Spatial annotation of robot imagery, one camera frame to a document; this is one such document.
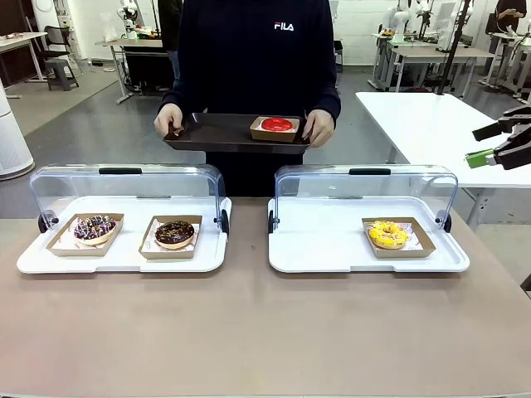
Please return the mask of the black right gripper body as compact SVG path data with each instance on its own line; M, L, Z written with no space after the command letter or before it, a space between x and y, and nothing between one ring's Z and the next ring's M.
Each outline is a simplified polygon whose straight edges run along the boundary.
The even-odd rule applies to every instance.
M514 161L518 164L530 164L530 125L518 124L513 133Z

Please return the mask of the person left hand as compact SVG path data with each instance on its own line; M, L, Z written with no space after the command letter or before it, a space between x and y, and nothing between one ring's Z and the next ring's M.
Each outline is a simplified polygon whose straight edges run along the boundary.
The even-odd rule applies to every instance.
M314 109L306 119L302 137L311 148L325 144L334 133L334 119L326 110Z

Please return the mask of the person right hand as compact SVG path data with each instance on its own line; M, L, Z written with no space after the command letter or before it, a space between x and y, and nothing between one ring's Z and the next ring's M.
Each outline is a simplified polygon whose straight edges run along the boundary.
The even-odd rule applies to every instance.
M169 134L178 136L183 130L182 122L182 110L177 105L168 103L159 110L154 127L162 138Z

